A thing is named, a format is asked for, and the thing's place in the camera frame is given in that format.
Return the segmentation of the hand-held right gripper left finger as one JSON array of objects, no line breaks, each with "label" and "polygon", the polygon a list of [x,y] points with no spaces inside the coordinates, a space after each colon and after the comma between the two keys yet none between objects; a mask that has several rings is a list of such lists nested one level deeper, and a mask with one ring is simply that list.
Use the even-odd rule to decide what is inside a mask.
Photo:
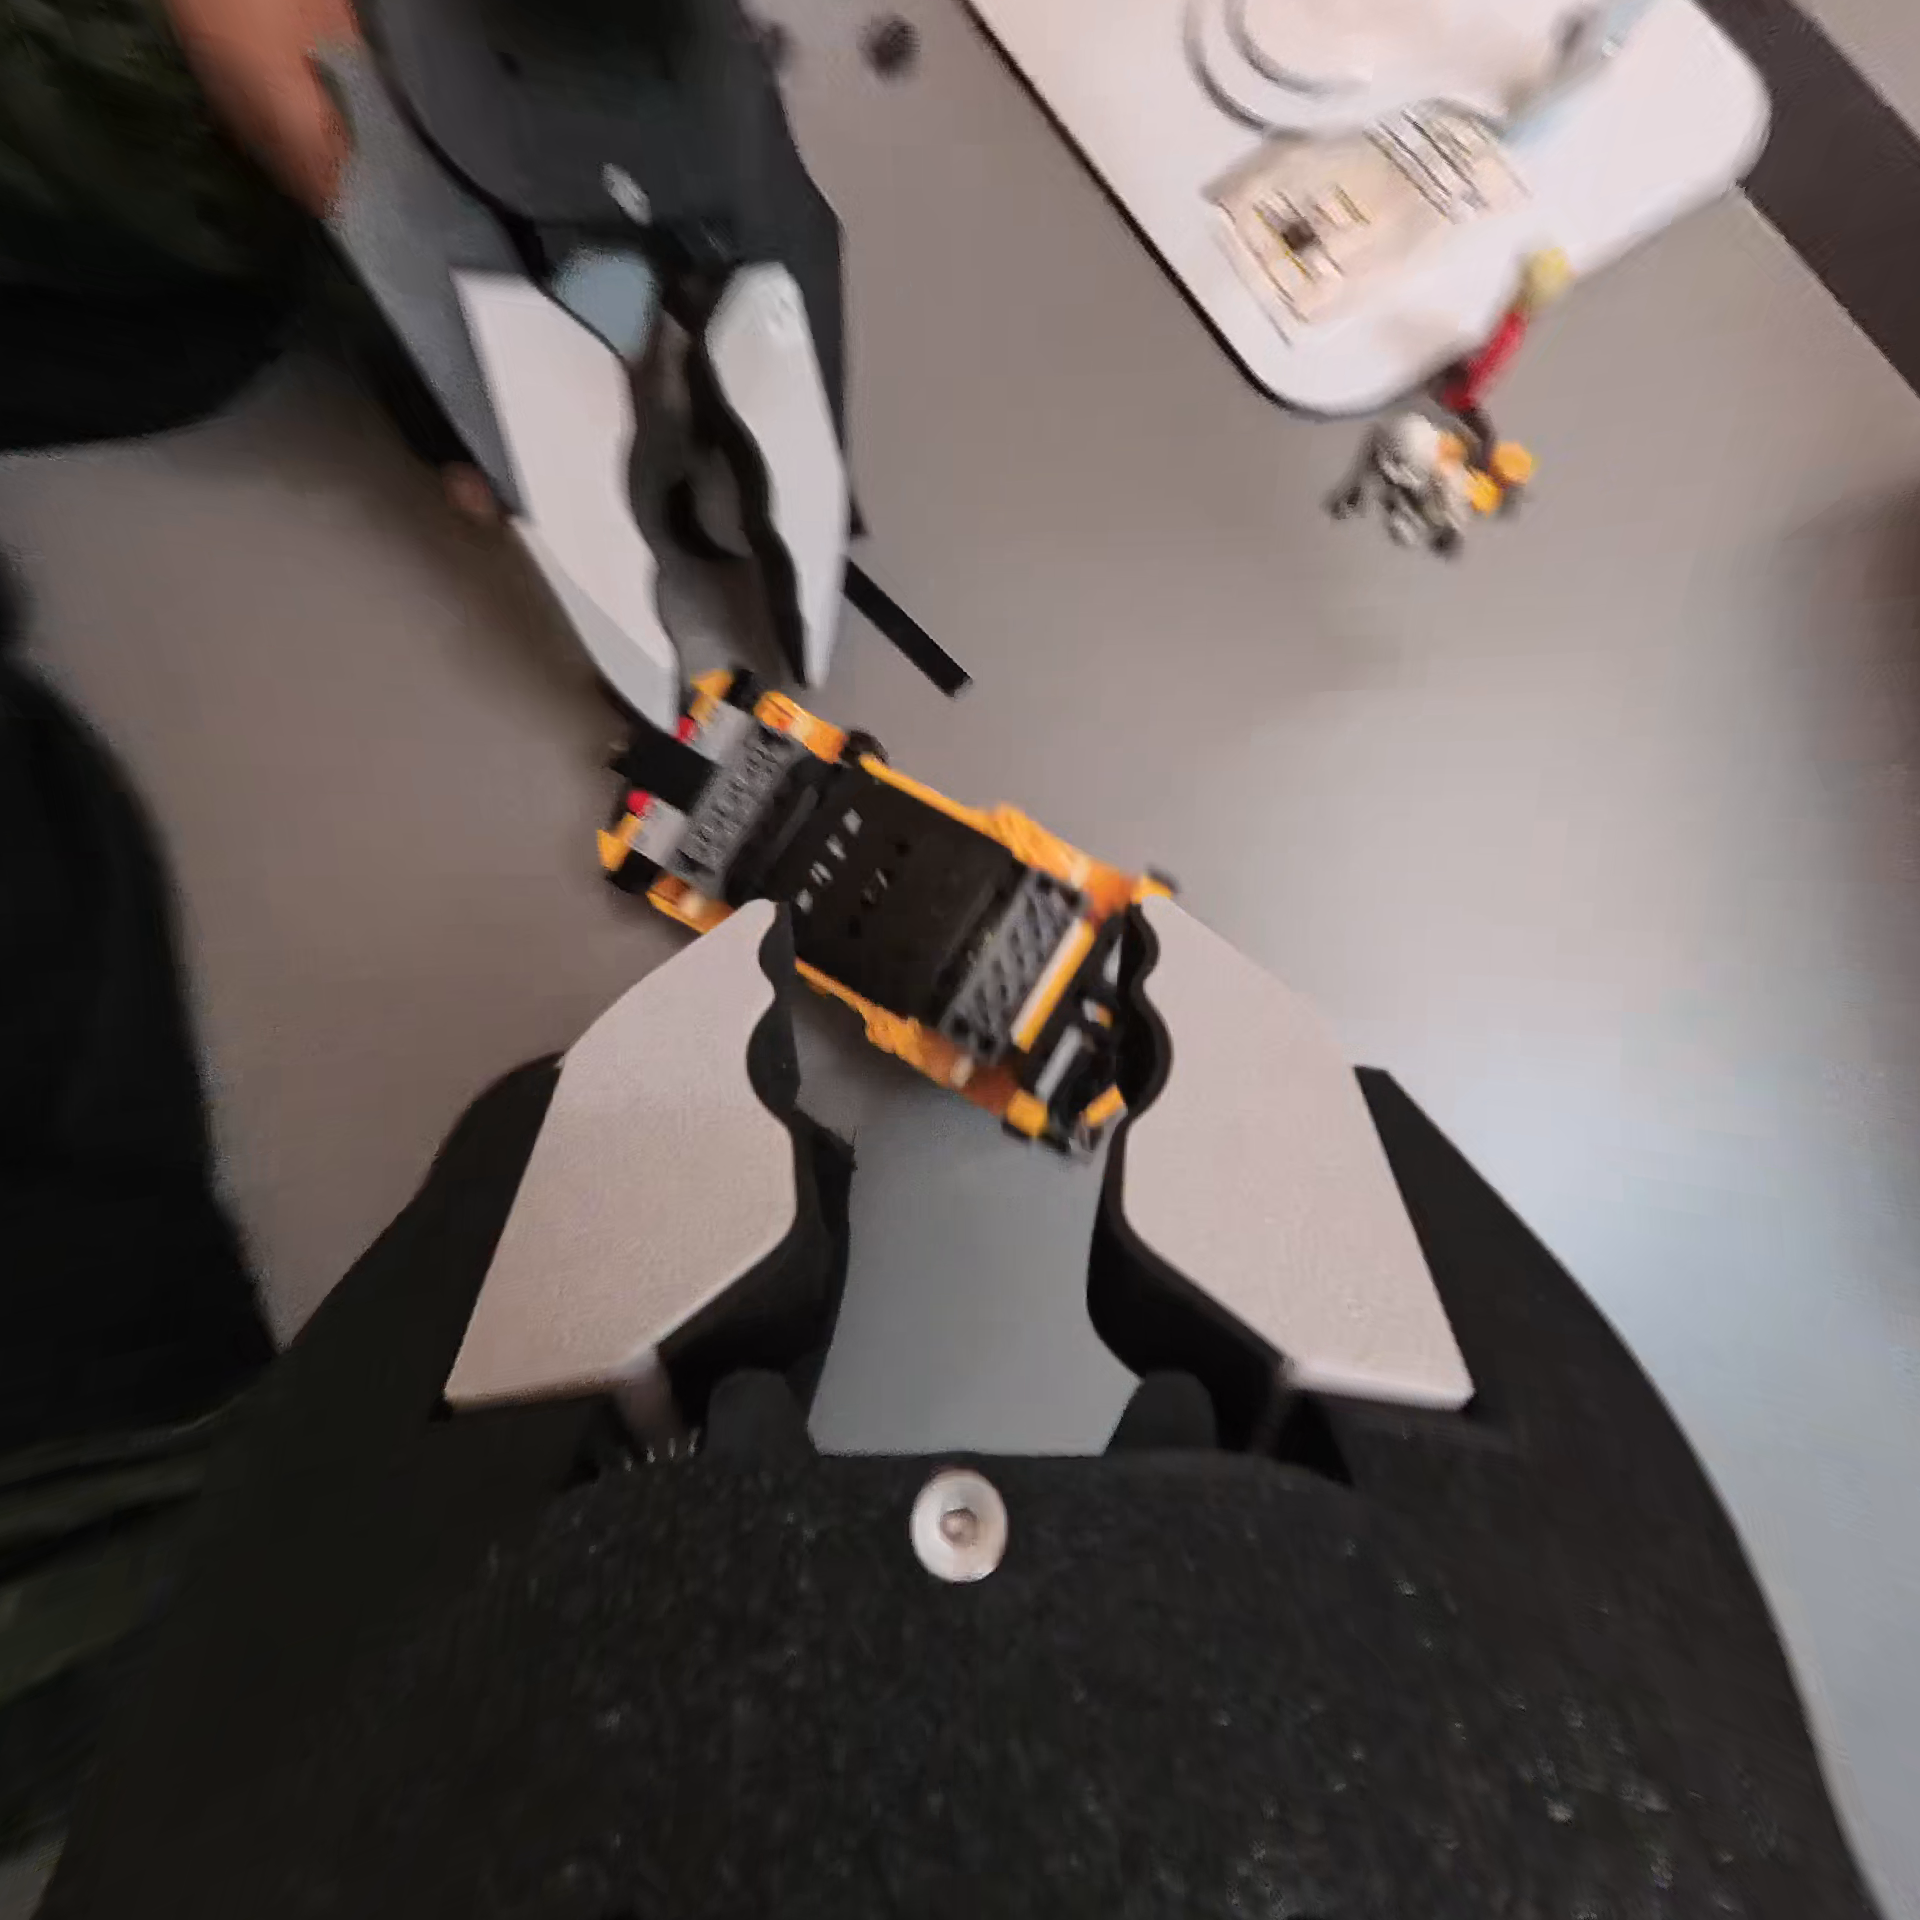
[{"label": "hand-held right gripper left finger", "polygon": [[564,1052],[459,1350],[455,1412],[596,1400],[650,1450],[734,1374],[806,1407],[847,1282],[847,1144],[800,1104],[798,956],[739,908]]}]

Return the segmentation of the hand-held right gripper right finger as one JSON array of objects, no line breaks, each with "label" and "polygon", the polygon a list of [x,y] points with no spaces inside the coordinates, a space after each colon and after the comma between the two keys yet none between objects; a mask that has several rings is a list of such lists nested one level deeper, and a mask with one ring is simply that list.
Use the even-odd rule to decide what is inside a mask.
[{"label": "hand-held right gripper right finger", "polygon": [[1472,1402],[1359,1077],[1302,994],[1147,897],[1120,951],[1120,1068],[1087,1317],[1122,1366],[1197,1381],[1234,1450],[1306,1400]]}]

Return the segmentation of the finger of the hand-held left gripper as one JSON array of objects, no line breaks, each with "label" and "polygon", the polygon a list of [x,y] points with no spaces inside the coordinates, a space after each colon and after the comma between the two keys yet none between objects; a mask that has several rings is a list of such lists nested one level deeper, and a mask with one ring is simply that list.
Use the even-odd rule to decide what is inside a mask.
[{"label": "finger of the hand-held left gripper", "polygon": [[502,449],[511,528],[592,669],[642,724],[680,718],[680,653],[632,514],[632,383],[587,325],[527,278],[455,272]]},{"label": "finger of the hand-held left gripper", "polygon": [[704,328],[716,437],[794,677],[824,682],[840,631],[853,493],[798,280],[735,269]]}]

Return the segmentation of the black lego rod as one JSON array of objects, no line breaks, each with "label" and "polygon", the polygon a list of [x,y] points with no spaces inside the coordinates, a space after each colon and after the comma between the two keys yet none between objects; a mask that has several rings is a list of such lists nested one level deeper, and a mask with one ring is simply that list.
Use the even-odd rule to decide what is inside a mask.
[{"label": "black lego rod", "polygon": [[947,698],[971,688],[971,674],[855,560],[844,568],[844,596]]}]

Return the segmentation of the black rim inserts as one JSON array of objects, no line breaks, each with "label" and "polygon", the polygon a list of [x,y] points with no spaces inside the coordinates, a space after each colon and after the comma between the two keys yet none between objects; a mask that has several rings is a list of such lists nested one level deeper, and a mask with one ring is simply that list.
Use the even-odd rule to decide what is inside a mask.
[{"label": "black rim inserts", "polygon": [[[800,42],[784,21],[755,6],[749,6],[747,21],[757,45],[778,73],[784,73],[800,58]],[[875,14],[862,21],[853,45],[859,62],[878,79],[890,81],[908,78],[920,57],[918,26],[899,10]]]}]

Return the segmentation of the yellow lego car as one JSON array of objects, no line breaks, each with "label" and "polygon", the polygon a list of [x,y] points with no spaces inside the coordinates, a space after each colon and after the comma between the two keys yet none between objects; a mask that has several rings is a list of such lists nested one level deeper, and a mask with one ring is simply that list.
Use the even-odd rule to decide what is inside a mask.
[{"label": "yellow lego car", "polygon": [[695,934],[781,908],[816,994],[1022,1141],[1084,1157],[1126,1112],[1120,960],[1133,912],[1176,896],[1162,871],[951,800],[741,668],[667,729],[631,719],[607,770],[596,854],[623,893]]}]

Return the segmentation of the lego sticker sheet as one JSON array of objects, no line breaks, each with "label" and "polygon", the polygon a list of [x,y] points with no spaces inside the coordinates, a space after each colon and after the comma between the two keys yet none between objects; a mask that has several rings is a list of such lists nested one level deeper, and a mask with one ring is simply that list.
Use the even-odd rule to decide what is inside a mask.
[{"label": "lego sticker sheet", "polygon": [[1415,102],[1327,134],[1276,134],[1207,186],[1215,234],[1282,335],[1324,328],[1459,229],[1528,194],[1502,134],[1459,102]]}]

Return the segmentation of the small white yellow lego piece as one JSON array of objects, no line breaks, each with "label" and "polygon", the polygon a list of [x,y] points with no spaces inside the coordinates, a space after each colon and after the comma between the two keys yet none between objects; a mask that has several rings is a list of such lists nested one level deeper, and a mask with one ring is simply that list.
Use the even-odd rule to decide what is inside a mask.
[{"label": "small white yellow lego piece", "polygon": [[1476,524],[1517,510],[1536,470],[1533,454],[1476,406],[1442,417],[1402,412],[1366,431],[1327,514],[1375,514],[1395,543],[1451,560]]}]

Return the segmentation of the red lego minifigure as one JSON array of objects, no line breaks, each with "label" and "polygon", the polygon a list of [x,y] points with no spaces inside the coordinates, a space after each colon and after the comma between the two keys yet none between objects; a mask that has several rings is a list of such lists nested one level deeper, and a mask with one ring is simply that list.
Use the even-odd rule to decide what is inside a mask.
[{"label": "red lego minifigure", "polygon": [[1480,412],[1503,372],[1517,358],[1536,319],[1573,280],[1568,253],[1559,246],[1526,256],[1516,294],[1507,301],[1492,333],[1446,367],[1431,396],[1456,417]]}]

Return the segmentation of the person's left hand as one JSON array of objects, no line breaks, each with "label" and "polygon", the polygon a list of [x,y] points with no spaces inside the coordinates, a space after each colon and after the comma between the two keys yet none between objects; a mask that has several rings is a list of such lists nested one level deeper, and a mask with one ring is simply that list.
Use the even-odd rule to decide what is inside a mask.
[{"label": "person's left hand", "polygon": [[303,209],[327,217],[350,134],[319,55],[359,41],[352,2],[164,2],[163,10],[230,133]]}]

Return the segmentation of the white metal book stand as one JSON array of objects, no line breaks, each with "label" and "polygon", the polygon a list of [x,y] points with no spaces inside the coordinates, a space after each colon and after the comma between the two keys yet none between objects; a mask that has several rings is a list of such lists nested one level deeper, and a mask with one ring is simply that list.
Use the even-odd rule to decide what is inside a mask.
[{"label": "white metal book stand", "polygon": [[[1703,4],[975,2],[973,22],[1269,400],[1365,416],[1476,344],[1522,264],[1590,276],[1733,189],[1768,93]],[[1344,185],[1415,113],[1486,134],[1503,204],[1390,239],[1302,317],[1232,239],[1232,177]]]}]

